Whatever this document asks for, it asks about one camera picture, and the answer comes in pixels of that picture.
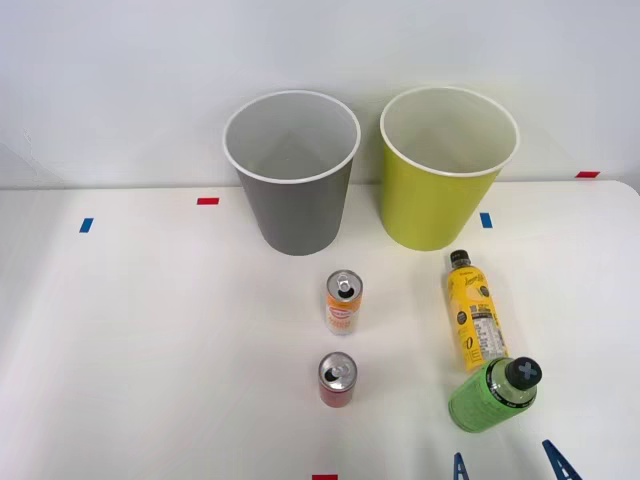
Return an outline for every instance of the nutrition label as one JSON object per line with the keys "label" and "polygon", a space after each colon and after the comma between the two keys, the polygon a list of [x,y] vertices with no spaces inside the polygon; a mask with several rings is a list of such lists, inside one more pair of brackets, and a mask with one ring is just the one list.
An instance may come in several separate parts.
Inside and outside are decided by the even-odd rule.
{"label": "nutrition label", "polygon": [[504,340],[491,311],[472,306],[471,312],[484,361],[506,356]]}

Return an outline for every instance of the black cap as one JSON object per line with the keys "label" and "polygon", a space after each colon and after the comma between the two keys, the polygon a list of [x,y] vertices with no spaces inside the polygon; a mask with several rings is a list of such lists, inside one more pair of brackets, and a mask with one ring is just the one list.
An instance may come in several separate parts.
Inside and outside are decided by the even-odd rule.
{"label": "black cap", "polygon": [[509,363],[504,373],[507,381],[518,390],[529,390],[542,380],[542,370],[535,360],[518,357]]}
{"label": "black cap", "polygon": [[466,250],[456,250],[451,253],[451,263],[456,263],[460,260],[469,260],[469,254]]}

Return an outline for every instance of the red soda can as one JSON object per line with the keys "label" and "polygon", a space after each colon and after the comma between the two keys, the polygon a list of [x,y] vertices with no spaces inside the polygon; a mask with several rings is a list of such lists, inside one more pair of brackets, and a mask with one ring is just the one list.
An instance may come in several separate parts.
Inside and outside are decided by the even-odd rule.
{"label": "red soda can", "polygon": [[344,407],[351,397],[358,379],[356,362],[343,352],[325,356],[318,367],[320,398],[333,408]]}

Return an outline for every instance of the orange soda can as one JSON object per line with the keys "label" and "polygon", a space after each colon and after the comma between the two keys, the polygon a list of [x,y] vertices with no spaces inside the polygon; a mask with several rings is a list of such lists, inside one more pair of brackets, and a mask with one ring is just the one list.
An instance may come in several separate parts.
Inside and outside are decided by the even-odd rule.
{"label": "orange soda can", "polygon": [[327,328],[334,335],[353,333],[362,301],[362,279],[351,270],[333,272],[327,280]]}

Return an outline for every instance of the bottle label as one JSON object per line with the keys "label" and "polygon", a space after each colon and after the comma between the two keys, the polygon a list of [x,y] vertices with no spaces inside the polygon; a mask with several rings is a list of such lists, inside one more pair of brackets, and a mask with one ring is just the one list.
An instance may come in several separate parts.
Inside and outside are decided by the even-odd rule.
{"label": "bottle label", "polygon": [[449,412],[460,428],[468,432],[481,432],[527,409],[533,399],[518,408],[508,406],[508,402],[492,392],[489,387],[494,360],[474,373],[449,400]]}
{"label": "bottle label", "polygon": [[509,352],[500,331],[489,286],[476,267],[463,267],[449,274],[449,309],[467,370],[473,370]]}

